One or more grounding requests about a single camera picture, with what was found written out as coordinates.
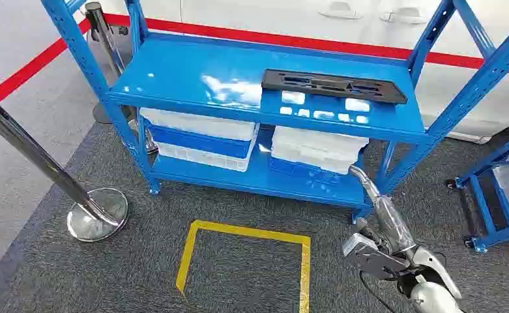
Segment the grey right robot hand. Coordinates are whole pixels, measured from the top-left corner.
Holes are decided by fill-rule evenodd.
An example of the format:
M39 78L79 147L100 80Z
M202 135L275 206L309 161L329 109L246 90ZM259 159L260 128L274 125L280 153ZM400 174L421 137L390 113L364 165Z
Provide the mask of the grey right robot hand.
M397 254L414 248L416 243L413 236L390 197L380 193L373 181L361 168L351 165L349 172L358 178L373 204L380 232L388 241L388 251L391 254Z

